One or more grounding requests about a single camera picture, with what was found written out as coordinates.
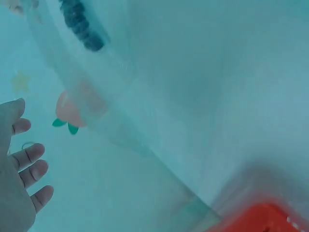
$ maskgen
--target plastic surface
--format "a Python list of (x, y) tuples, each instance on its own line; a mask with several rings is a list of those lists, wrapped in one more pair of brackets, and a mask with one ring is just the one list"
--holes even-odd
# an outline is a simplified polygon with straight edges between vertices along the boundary
[(158, 158), (221, 216), (265, 195), (308, 218), (308, 2), (85, 7), (89, 24), (109, 38), (98, 52), (85, 48), (55, 2), (29, 9), (27, 19), (90, 129)]
[[(97, 147), (87, 152), (87, 159), (94, 163), (89, 170), (93, 176), (81, 185), (81, 188), (95, 189), (89, 194), (95, 195), (92, 201), (98, 201), (92, 211), (96, 214), (85, 217), (94, 217), (96, 221), (85, 223), (84, 227), (189, 232), (211, 210), (158, 159), (121, 106), (121, 98), (135, 79), (124, 2), (100, 3), (102, 9), (108, 5), (107, 12), (114, 14), (106, 21), (98, 20), (101, 15), (92, 12), (91, 4), (95, 2), (83, 2), (84, 17), (78, 15), (80, 12), (70, 12), (74, 17), (81, 17), (78, 23), (87, 19), (89, 27), (101, 36), (104, 46), (99, 50), (85, 46), (85, 41), (74, 31), (75, 26), (66, 22), (64, 14), (68, 14), (68, 9), (61, 8), (63, 3), (40, 1), (33, 8), (25, 1), (24, 9), (46, 64), (66, 88), (56, 103), (52, 125), (57, 129), (68, 127), (70, 134), (77, 137), (82, 136), (82, 128), (89, 127), (92, 139), (77, 142), (76, 149)], [(84, 162), (78, 160), (75, 166), (84, 170)], [(74, 227), (70, 223), (73, 222), (67, 222), (68, 229)]]

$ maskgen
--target star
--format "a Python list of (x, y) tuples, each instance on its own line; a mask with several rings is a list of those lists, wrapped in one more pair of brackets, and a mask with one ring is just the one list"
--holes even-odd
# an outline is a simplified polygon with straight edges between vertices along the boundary
[(18, 71), (15, 76), (11, 79), (11, 83), (13, 86), (14, 93), (18, 94), (20, 92), (28, 93), (28, 83), (30, 81), (30, 77), (26, 76), (23, 72)]

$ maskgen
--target human hand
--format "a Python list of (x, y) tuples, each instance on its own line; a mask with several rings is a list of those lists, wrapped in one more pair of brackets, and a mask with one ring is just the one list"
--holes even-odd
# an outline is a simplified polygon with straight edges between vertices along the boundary
[(25, 111), (23, 99), (0, 105), (0, 231), (26, 232), (36, 214), (50, 201), (54, 189), (45, 186), (29, 196), (26, 189), (47, 172), (48, 164), (38, 160), (45, 148), (34, 144), (7, 155), (11, 136), (30, 129), (29, 120), (21, 118)]

